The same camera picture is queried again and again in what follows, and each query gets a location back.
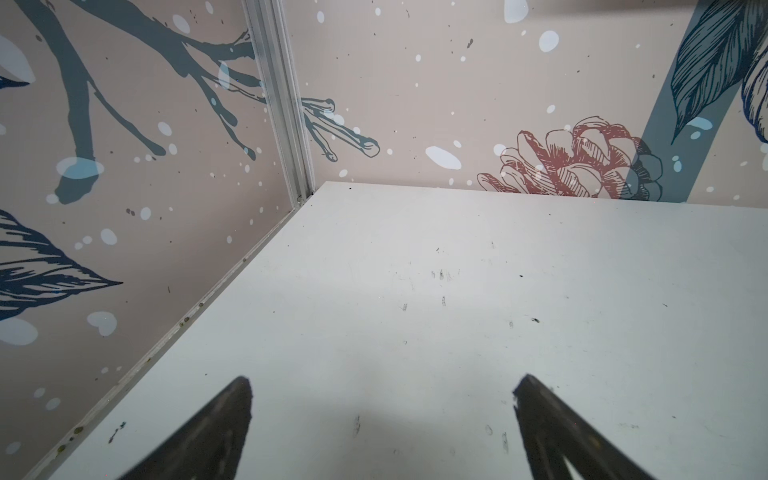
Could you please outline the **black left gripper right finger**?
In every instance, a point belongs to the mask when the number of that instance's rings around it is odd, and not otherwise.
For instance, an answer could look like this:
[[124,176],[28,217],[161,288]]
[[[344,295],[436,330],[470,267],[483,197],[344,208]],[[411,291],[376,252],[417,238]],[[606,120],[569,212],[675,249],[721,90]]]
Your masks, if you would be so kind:
[[572,471],[584,479],[653,479],[535,376],[525,375],[513,394],[535,479],[570,479]]

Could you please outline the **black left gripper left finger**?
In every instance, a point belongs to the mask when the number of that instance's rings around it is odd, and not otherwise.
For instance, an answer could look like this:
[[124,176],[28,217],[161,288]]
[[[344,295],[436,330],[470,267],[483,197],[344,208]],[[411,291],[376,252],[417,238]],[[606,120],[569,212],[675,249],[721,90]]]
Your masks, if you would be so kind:
[[233,480],[246,443],[253,393],[236,377],[122,480]]

